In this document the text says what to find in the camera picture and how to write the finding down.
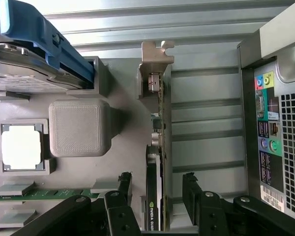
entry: ventilation grille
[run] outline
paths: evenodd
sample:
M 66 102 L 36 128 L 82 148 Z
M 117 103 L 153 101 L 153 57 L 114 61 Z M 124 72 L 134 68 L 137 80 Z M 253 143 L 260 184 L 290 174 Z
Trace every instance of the ventilation grille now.
M 287 208 L 295 212 L 295 93 L 281 96 Z

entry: barcode label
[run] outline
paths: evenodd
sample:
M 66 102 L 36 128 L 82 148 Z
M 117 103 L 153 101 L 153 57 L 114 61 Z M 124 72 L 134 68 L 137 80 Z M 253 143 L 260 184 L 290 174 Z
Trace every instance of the barcode label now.
M 284 200 L 280 194 L 271 191 L 263 185 L 260 185 L 260 190 L 262 200 L 264 200 L 266 203 L 270 204 L 277 210 L 284 212 Z

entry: green audio port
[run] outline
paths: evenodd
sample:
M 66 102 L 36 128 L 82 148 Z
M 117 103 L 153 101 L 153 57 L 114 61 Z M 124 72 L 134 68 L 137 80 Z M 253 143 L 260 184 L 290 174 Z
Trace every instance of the green audio port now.
M 264 83 L 265 83 L 265 85 L 270 84 L 270 78 L 269 77 L 265 77 L 264 78 Z
M 273 151 L 273 152 L 276 152 L 276 150 L 277 150 L 277 144 L 276 144 L 276 142 L 275 141 L 270 141 L 270 149 L 271 149 L 271 151 Z

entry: green circuit board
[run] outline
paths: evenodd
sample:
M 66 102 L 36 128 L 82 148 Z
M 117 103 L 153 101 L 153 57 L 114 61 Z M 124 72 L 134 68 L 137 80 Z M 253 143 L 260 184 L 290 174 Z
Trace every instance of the green circuit board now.
M 2 201 L 36 201 L 36 200 L 64 200 L 74 195 L 84 195 L 96 199 L 99 194 L 92 194 L 90 189 L 32 189 L 22 196 L 0 196 Z

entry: blue handle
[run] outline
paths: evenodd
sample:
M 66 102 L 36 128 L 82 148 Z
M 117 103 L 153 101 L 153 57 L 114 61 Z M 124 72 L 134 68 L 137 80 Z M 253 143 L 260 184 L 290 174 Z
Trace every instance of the blue handle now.
M 62 63 L 93 83 L 93 66 L 32 5 L 0 0 L 0 32 L 14 40 L 32 42 L 34 47 L 45 51 L 47 64 L 59 69 Z

